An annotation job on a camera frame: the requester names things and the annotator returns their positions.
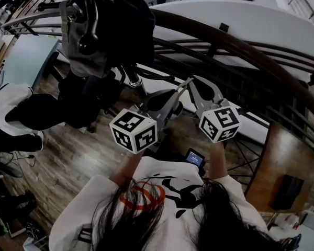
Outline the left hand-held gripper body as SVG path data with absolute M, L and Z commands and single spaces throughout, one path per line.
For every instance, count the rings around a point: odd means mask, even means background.
M 116 144 L 133 154 L 155 144 L 168 121 L 182 112 L 180 96 L 183 92 L 160 90 L 147 95 L 130 109 L 123 109 L 109 124 Z

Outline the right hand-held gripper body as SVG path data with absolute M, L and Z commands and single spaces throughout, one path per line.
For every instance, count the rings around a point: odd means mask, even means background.
M 189 94 L 199 118 L 198 127 L 213 143 L 233 138 L 241 126 L 236 107 L 230 105 L 214 83 L 194 80 L 194 84 Z

